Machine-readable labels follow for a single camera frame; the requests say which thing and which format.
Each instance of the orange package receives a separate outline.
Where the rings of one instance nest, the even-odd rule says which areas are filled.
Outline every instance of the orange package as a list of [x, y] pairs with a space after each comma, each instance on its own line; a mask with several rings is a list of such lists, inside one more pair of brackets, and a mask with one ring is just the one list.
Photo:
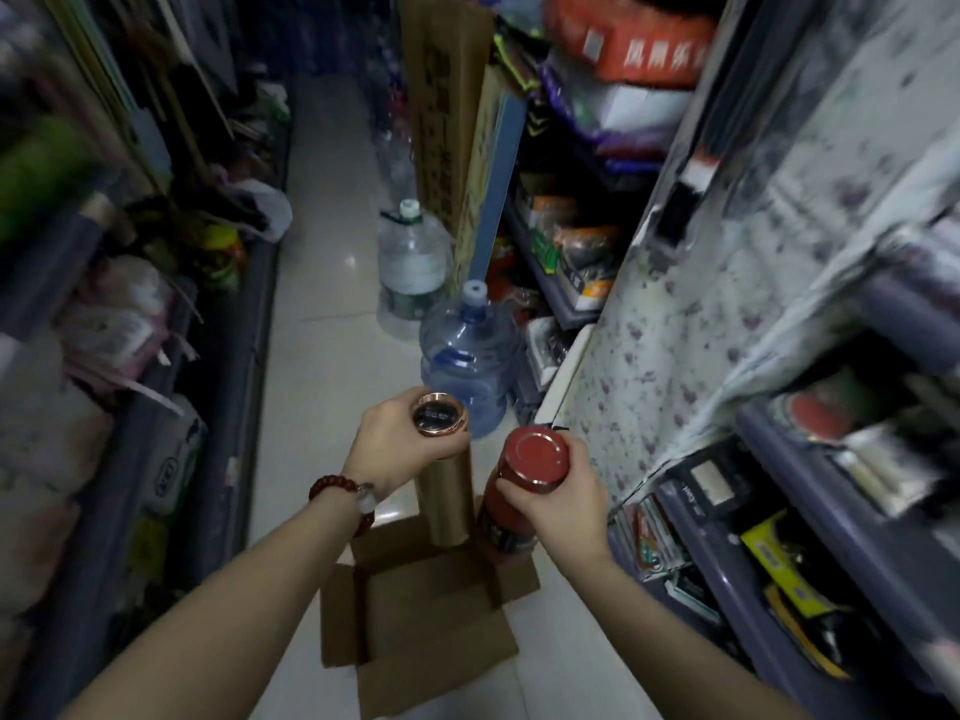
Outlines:
[[693, 88], [714, 40], [716, 22], [639, 0], [545, 0], [550, 35], [607, 83]]

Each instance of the tiled floor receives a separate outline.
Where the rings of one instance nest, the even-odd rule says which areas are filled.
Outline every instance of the tiled floor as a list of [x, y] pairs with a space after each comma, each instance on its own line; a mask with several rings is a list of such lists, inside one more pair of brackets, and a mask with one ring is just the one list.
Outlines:
[[[377, 205], [382, 197], [364, 103], [344, 78], [302, 77], [288, 192], [294, 227], [280, 254], [259, 458], [250, 516], [255, 542], [304, 503], [305, 485], [343, 463], [363, 410], [420, 381], [413, 341], [378, 322]], [[516, 426], [508, 413], [474, 442], [477, 491]], [[411, 515], [413, 485], [379, 518]], [[541, 591], [507, 607], [519, 655], [410, 720], [659, 717], [541, 548]], [[320, 665], [318, 602], [307, 611], [254, 714], [256, 720], [355, 720], [356, 673]]]

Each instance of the blue plastic item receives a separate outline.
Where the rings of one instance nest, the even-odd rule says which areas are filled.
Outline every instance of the blue plastic item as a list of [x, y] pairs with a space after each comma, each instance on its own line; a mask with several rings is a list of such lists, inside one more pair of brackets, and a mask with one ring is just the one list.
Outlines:
[[513, 314], [487, 302], [482, 280], [467, 280], [461, 297], [426, 314], [419, 341], [423, 383], [462, 401], [474, 439], [493, 432], [507, 411], [507, 389], [521, 350]]

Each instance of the bottle cap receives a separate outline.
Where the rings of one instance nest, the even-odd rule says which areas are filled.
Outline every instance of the bottle cap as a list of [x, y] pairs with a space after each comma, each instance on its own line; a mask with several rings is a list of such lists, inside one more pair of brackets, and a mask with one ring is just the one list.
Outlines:
[[467, 410], [453, 394], [434, 391], [417, 399], [410, 409], [416, 431], [425, 437], [452, 435], [468, 426]]
[[467, 280], [463, 283], [463, 304], [487, 305], [487, 283], [483, 280]]
[[421, 216], [420, 203], [416, 199], [402, 199], [400, 201], [400, 216], [404, 220], [415, 220]]
[[500, 475], [533, 493], [549, 493], [570, 472], [570, 448], [549, 427], [517, 427], [503, 445]]

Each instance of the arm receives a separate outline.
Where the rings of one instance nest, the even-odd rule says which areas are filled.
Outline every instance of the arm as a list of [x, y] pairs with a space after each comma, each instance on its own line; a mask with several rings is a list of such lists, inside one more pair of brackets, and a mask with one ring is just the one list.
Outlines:
[[[364, 412], [342, 474], [373, 483], [380, 500], [470, 439], [421, 436], [410, 406], [424, 393], [412, 388]], [[304, 482], [304, 499], [308, 488]], [[352, 494], [323, 490], [147, 629], [61, 717], [248, 717], [359, 524]]]
[[607, 491], [584, 443], [563, 433], [570, 472], [549, 495], [506, 480], [497, 487], [534, 525], [560, 573], [666, 720], [805, 720], [810, 715], [764, 684], [650, 596], [614, 562]]

